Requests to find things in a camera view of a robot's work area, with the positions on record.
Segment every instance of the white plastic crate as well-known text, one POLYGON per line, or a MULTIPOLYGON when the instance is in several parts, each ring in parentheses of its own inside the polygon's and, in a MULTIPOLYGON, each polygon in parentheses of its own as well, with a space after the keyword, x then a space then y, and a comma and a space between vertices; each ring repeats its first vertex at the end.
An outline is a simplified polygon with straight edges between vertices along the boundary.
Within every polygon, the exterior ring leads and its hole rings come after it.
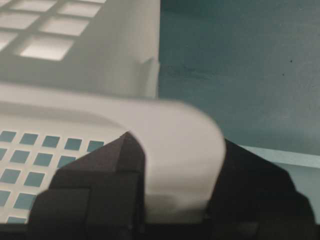
POLYGON ((0 0, 0 222, 26 222, 57 168, 127 130, 147 221, 202 219, 224 140, 202 112, 152 100, 159 22, 159 0, 0 0))

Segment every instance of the blue-green surface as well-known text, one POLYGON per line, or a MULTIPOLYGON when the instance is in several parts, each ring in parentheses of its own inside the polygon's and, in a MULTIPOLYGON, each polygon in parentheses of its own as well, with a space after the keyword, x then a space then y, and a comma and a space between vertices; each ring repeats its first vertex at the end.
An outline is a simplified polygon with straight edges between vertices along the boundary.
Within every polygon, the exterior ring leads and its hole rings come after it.
POLYGON ((6 204, 9 195, 9 191, 0 190, 0 207, 3 207, 6 204))
POLYGON ((21 144, 34 145, 38 135, 32 133, 25 133, 20 141, 21 144))
POLYGON ((44 176, 45 176, 44 173, 29 172, 24 182, 24 185, 31 186, 31 187, 40 187, 44 179, 44 176))
POLYGON ((20 172, 20 170, 15 169, 5 169, 0 178, 0 182, 7 184, 15 184, 20 172))
POLYGON ((159 97, 246 146, 320 155, 320 2, 162 0, 159 97))
POLYGON ((29 153, 30 152, 28 151, 16 150, 14 151, 10 161, 13 163, 24 164, 29 156, 29 153))
POLYGON ((2 131, 0 134, 0 142, 11 143, 15 136, 16 132, 14 131, 2 131))
POLYGON ((52 154, 39 152, 37 154, 33 164, 47 167, 47 166, 49 166, 52 157, 53 157, 52 154))
POLYGON ((15 209, 30 210, 35 198, 36 195, 20 193, 13 207, 15 209))
POLYGON ((8 224, 24 224, 24 223, 26 223, 26 220, 27 219, 21 218, 21 217, 10 216, 8 218, 7 223, 8 224))
POLYGON ((7 149, 0 148, 0 161, 4 158, 6 152, 7 152, 7 149))
POLYGON ((93 152, 96 149, 99 149, 104 146, 103 141, 90 141, 88 145, 87 152, 93 152))
POLYGON ((76 158, 74 156, 61 156, 57 168, 62 168, 63 166, 72 163, 76 158))
POLYGON ((81 139, 68 138, 64 146, 64 149, 78 151, 80 149, 81 142, 81 139))
POLYGON ((56 148, 58 145, 60 137, 58 136, 46 136, 42 146, 43 147, 48 147, 48 148, 56 148))

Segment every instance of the black plastic object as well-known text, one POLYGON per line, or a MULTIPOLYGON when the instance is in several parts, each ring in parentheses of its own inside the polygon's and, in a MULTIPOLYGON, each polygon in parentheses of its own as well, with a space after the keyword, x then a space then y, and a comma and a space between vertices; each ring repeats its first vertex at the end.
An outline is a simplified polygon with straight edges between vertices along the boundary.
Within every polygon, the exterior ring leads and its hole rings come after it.
POLYGON ((309 201, 280 167, 226 140, 226 157, 199 224, 145 224, 145 155, 133 136, 59 169, 28 225, 0 225, 1 239, 316 240, 309 201))

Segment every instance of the dark background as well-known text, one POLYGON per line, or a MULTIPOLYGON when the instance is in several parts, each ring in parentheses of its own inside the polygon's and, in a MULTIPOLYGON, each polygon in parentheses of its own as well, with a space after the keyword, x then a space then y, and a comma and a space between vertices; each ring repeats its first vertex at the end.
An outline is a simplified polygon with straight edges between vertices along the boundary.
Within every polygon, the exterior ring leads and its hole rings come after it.
POLYGON ((229 140, 320 155, 320 1, 162 0, 160 63, 229 140))

